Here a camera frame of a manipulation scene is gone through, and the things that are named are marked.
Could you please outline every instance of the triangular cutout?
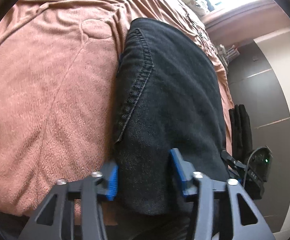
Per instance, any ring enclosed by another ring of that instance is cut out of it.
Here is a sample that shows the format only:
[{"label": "triangular cutout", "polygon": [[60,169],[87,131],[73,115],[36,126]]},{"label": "triangular cutout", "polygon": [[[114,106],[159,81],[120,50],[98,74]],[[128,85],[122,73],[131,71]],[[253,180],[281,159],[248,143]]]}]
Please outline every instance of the triangular cutout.
[{"label": "triangular cutout", "polygon": [[56,201],[57,194],[50,198],[49,202],[45,205],[44,209],[37,218],[36,223],[46,226],[51,226],[53,224]]},{"label": "triangular cutout", "polygon": [[237,194],[237,200],[239,205],[240,223],[243,226],[257,224],[258,219],[246,203],[244,197],[241,194]]}]

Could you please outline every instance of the bolt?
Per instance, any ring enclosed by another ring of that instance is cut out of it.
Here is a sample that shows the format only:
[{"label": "bolt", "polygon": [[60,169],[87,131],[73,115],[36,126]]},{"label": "bolt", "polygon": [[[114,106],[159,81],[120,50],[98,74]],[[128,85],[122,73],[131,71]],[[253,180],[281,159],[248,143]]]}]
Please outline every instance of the bolt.
[{"label": "bolt", "polygon": [[227,183],[228,183],[229,185],[235,186],[235,185],[238,184],[238,180],[236,180],[236,179],[229,179],[229,180],[227,181]]},{"label": "bolt", "polygon": [[93,178],[100,178],[103,176],[103,173],[101,173],[100,171],[94,171],[92,172],[92,177]]},{"label": "bolt", "polygon": [[203,174],[199,171],[194,171],[192,173],[193,177],[196,178],[196,179],[201,179],[203,177]]},{"label": "bolt", "polygon": [[66,179],[57,179],[56,184],[57,185],[65,185],[67,183]]}]

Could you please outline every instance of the folded black jeans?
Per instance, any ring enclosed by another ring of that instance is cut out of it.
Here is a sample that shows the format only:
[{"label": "folded black jeans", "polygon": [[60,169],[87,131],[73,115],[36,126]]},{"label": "folded black jeans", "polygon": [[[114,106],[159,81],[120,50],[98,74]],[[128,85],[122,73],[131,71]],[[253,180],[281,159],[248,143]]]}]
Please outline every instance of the folded black jeans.
[{"label": "folded black jeans", "polygon": [[118,198],[133,211],[179,208],[171,148],[211,179],[229,178],[220,157],[225,122],[214,66],[181,31],[148,18],[132,21],[118,66],[112,139]]}]

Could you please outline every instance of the bed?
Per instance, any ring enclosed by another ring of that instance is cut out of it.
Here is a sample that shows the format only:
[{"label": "bed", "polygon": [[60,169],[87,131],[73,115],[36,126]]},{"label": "bed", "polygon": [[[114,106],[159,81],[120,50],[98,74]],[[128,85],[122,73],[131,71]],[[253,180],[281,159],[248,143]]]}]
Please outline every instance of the bed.
[{"label": "bed", "polygon": [[183,1],[19,0],[0,22],[0,211],[30,215],[57,178],[109,157],[117,62],[138,17],[180,29],[212,61],[231,153],[226,72]]}]

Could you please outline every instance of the denim seam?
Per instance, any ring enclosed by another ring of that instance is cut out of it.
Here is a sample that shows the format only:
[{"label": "denim seam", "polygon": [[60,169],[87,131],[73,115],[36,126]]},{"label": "denim seam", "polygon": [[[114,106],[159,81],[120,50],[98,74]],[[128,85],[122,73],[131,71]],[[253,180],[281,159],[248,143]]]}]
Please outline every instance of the denim seam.
[{"label": "denim seam", "polygon": [[141,97],[141,94],[154,67],[152,63],[152,55],[144,35],[141,33],[139,28],[133,30],[133,32],[135,32],[142,46],[144,63],[141,70],[139,71],[136,81],[130,89],[129,96],[123,104],[122,110],[120,111],[119,120],[117,122],[119,127],[118,131],[120,130],[120,133],[115,143],[121,141],[128,121],[132,116],[132,113],[137,105],[139,98]]}]

